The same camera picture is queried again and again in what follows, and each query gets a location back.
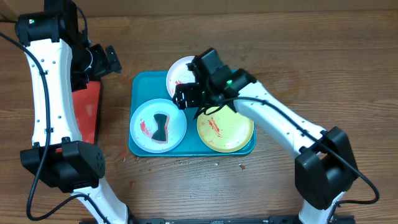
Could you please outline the light blue plate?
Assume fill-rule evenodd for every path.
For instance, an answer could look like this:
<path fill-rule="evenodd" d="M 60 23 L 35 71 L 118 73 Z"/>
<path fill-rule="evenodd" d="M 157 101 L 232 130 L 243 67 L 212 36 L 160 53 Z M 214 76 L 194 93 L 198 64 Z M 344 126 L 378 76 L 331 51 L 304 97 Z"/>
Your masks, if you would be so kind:
<path fill-rule="evenodd" d="M 168 142 L 160 144 L 151 139 L 157 130 L 155 114 L 169 116 Z M 150 153 L 160 154 L 176 148 L 183 140 L 187 131 L 185 113 L 178 109 L 170 100 L 153 99 L 141 104 L 130 120 L 130 135 L 136 145 Z"/>

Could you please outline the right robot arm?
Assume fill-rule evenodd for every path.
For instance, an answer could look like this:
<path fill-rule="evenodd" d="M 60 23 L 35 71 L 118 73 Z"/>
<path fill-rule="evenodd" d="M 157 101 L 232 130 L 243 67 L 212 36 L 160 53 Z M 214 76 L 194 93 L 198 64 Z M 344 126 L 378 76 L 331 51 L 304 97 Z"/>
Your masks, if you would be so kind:
<path fill-rule="evenodd" d="M 176 61 L 168 70 L 173 101 L 196 116 L 223 107 L 259 125 L 293 158 L 295 187 L 303 197 L 296 223 L 341 223 L 337 207 L 358 178 L 358 166 L 347 134 L 326 130 L 302 118 L 274 98 L 246 70 L 230 69 L 214 48 Z"/>

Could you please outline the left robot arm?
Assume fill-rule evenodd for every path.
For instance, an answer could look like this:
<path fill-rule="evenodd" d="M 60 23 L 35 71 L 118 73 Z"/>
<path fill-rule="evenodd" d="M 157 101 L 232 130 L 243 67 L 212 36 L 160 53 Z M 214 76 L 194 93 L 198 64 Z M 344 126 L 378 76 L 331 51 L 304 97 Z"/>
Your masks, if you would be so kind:
<path fill-rule="evenodd" d="M 92 45 L 87 30 L 78 28 L 82 14 L 72 1 L 45 1 L 43 11 L 18 18 L 35 109 L 32 148 L 21 151 L 21 164 L 36 182 L 78 199 L 98 223 L 135 223 L 105 179 L 101 148 L 83 140 L 75 117 L 73 93 L 121 71 L 113 47 Z"/>

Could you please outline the pink green sponge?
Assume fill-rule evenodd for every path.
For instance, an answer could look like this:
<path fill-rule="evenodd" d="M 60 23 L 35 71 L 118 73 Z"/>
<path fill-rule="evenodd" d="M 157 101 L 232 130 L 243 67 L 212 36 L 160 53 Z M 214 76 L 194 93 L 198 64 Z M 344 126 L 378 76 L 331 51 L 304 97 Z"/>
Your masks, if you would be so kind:
<path fill-rule="evenodd" d="M 151 139 L 157 143 L 165 144 L 168 142 L 168 125 L 170 118 L 166 114 L 155 114 L 154 119 L 157 124 L 157 130 L 153 133 Z"/>

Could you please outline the white plate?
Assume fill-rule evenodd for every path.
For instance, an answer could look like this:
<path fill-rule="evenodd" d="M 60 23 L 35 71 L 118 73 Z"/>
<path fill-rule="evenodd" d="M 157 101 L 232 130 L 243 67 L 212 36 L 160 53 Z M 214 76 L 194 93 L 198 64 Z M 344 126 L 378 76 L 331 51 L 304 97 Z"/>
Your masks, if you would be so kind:
<path fill-rule="evenodd" d="M 166 78 L 166 88 L 171 98 L 175 94 L 177 85 L 195 83 L 195 76 L 187 66 L 194 58 L 194 56 L 181 58 L 169 68 Z"/>

